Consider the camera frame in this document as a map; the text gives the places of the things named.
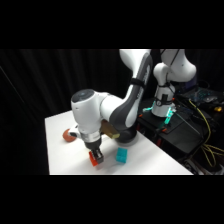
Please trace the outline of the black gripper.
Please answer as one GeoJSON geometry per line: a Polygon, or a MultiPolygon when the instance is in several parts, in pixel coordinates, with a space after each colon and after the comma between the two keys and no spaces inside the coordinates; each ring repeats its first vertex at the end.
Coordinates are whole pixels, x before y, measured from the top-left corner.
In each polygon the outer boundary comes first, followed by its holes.
{"type": "MultiPolygon", "coordinates": [[[[98,139],[97,141],[94,142],[86,142],[85,146],[87,149],[94,151],[94,158],[97,161],[98,164],[101,164],[104,162],[104,156],[102,152],[100,151],[100,146],[101,146],[102,140],[98,139]]],[[[89,158],[92,164],[94,164],[94,158],[92,155],[92,152],[89,152],[89,158]]]]}

